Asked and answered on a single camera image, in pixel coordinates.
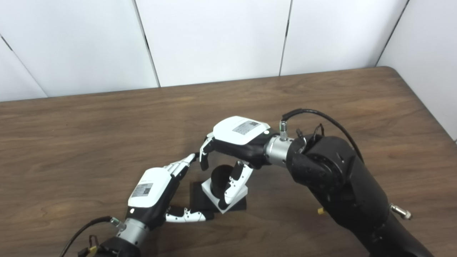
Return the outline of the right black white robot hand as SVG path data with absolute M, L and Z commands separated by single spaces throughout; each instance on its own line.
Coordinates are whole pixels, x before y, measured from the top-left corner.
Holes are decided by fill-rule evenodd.
M 237 159 L 231 165 L 220 165 L 211 178 L 203 183 L 204 194 L 220 213 L 225 213 L 242 200 L 248 192 L 246 183 L 255 169 L 269 164 L 267 146 L 279 132 L 267 123 L 232 116 L 216 124 L 208 133 L 199 151 L 203 171 L 209 168 L 211 152 L 222 153 Z

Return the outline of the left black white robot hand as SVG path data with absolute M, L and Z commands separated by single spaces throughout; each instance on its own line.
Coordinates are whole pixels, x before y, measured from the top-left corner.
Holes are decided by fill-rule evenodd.
M 212 211 L 170 204 L 191 163 L 198 158 L 198 153 L 191 153 L 184 159 L 166 166 L 147 169 L 127 201 L 126 220 L 139 221 L 149 231 L 162 226 L 165 222 L 189 223 L 213 220 L 215 213 Z

